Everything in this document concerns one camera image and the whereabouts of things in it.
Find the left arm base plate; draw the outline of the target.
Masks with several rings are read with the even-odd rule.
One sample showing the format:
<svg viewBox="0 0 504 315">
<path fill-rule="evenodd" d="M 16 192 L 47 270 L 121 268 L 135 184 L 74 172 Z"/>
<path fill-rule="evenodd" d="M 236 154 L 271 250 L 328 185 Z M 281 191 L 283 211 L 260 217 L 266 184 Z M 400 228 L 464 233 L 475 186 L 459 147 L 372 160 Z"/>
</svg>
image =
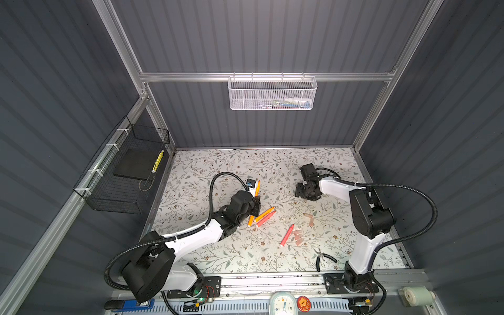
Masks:
<svg viewBox="0 0 504 315">
<path fill-rule="evenodd" d="M 220 296 L 222 278 L 220 276 L 205 276 L 196 281 L 189 290 L 169 290 L 166 295 L 170 299 L 207 299 Z"/>
</svg>

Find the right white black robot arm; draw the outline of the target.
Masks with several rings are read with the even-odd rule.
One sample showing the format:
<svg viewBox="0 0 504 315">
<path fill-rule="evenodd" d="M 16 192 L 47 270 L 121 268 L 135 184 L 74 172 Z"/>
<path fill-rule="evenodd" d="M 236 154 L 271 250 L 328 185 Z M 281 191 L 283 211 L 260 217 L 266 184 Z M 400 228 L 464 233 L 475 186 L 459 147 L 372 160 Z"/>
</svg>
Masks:
<svg viewBox="0 0 504 315">
<path fill-rule="evenodd" d="M 339 283 L 347 291 L 358 293 L 366 284 L 373 282 L 372 265 L 377 248 L 384 243 L 396 219 L 380 189 L 344 181 L 335 173 L 323 175 L 313 164 L 303 165 L 299 170 L 303 182 L 296 186 L 296 197 L 316 201 L 326 194 L 350 204 L 353 225 L 359 235 Z"/>
</svg>

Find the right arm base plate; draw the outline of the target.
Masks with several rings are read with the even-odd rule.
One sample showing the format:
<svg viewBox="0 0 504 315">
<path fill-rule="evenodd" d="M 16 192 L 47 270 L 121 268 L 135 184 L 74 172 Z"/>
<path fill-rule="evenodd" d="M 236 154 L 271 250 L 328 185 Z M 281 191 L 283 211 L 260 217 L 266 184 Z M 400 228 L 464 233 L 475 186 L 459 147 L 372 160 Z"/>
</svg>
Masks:
<svg viewBox="0 0 504 315">
<path fill-rule="evenodd" d="M 328 294 L 379 292 L 379 287 L 371 277 L 371 273 L 355 274 L 351 271 L 325 273 L 323 279 Z"/>
</svg>

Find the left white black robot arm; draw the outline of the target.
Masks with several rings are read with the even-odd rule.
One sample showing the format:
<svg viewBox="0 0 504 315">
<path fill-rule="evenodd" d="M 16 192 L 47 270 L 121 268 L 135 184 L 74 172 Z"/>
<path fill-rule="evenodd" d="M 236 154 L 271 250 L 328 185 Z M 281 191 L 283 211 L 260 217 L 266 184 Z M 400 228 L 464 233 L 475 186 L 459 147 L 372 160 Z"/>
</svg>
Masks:
<svg viewBox="0 0 504 315">
<path fill-rule="evenodd" d="M 259 215 L 261 197 L 240 190 L 211 216 L 202 230 L 185 238 L 149 245 L 132 251 L 122 276 L 136 301 L 144 303 L 160 291 L 180 291 L 197 296 L 202 291 L 204 276 L 193 263 L 181 259 L 203 246 L 217 243 L 235 233 L 249 216 Z"/>
</svg>

